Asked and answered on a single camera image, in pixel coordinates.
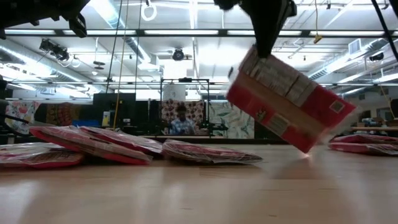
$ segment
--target wooden table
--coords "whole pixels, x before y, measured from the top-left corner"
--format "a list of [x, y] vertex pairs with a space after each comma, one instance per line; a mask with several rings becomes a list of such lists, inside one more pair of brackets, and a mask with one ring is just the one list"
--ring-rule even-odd
[[140, 137], [143, 137], [143, 138], [171, 138], [171, 139], [209, 139], [209, 138], [212, 138], [212, 139], [223, 139], [224, 137], [223, 136], [212, 136], [212, 137], [210, 137], [210, 136], [172, 136], [172, 135], [170, 135], [170, 136], [140, 136]]
[[257, 166], [1, 170], [0, 223], [379, 224], [398, 220], [398, 158], [230, 146]]
[[353, 131], [398, 131], [398, 127], [352, 127]]

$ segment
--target falling box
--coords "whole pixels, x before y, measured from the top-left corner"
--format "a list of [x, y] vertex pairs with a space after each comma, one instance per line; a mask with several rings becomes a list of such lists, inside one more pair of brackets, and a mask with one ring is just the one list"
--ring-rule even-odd
[[242, 61], [227, 99], [304, 153], [356, 110], [274, 56], [259, 58], [255, 47]]

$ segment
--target robotic arm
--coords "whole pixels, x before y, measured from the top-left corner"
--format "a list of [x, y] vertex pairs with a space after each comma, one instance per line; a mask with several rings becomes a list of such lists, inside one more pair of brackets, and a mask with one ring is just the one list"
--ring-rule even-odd
[[249, 15], [260, 58], [271, 54], [286, 19], [297, 15], [293, 0], [214, 0], [214, 3], [222, 10], [230, 10], [238, 4]]
[[62, 16], [69, 21], [69, 28], [78, 37], [86, 37], [86, 21], [80, 11], [90, 0], [0, 0], [0, 38], [5, 39], [4, 29], [30, 22], [38, 26], [39, 20]]

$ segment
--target red package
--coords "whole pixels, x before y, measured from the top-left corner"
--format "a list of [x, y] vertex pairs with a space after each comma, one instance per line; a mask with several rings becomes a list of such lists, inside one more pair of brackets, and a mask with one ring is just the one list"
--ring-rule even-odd
[[132, 136], [126, 133], [117, 133], [115, 131], [101, 128], [83, 126], [79, 127], [79, 129], [99, 139], [109, 141], [129, 149], [137, 150], [145, 154], [156, 156], [162, 153], [162, 144], [155, 140]]
[[375, 156], [398, 156], [398, 145], [393, 144], [361, 144], [333, 142], [329, 144], [332, 150], [353, 152]]
[[76, 152], [86, 152], [113, 161], [146, 165], [152, 159], [151, 156], [142, 152], [90, 136], [74, 126], [31, 127], [30, 132], [44, 141], [58, 144]]
[[255, 47], [243, 60], [227, 99], [282, 139], [307, 153], [346, 128], [356, 107]]
[[332, 139], [330, 142], [368, 143], [368, 144], [398, 144], [398, 138], [377, 136], [372, 134], [351, 134]]
[[204, 163], [243, 163], [261, 162], [262, 158], [254, 154], [222, 147], [202, 146], [168, 139], [163, 143], [163, 152], [176, 159]]
[[0, 146], [0, 166], [49, 169], [74, 166], [83, 160], [80, 153], [52, 143], [26, 143]]

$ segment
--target floral backdrop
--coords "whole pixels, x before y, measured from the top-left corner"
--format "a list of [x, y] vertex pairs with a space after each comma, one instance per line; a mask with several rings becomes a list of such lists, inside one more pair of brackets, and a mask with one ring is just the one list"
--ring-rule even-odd
[[200, 134], [200, 123], [204, 117], [204, 102], [200, 101], [175, 101], [166, 100], [162, 101], [162, 119], [171, 123], [177, 118], [176, 109], [180, 105], [185, 105], [187, 108], [187, 118], [195, 122], [195, 133]]
[[210, 122], [221, 123], [228, 128], [227, 131], [214, 131], [214, 134], [233, 139], [254, 138], [254, 118], [231, 103], [211, 103]]

